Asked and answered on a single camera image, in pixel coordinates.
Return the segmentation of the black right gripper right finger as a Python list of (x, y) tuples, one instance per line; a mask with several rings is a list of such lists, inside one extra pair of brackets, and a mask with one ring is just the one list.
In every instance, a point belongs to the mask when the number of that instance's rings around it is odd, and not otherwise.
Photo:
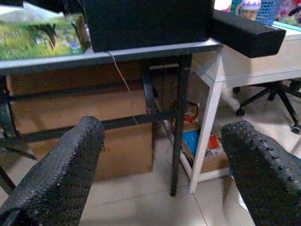
[(236, 186), (257, 226), (301, 224), (301, 160), (247, 121), (221, 129)]

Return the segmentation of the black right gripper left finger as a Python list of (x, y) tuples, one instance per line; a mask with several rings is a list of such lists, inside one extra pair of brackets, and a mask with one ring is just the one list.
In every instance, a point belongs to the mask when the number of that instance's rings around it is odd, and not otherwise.
[(65, 132), (0, 208), (2, 226), (77, 226), (94, 181), (105, 127), (92, 116)]

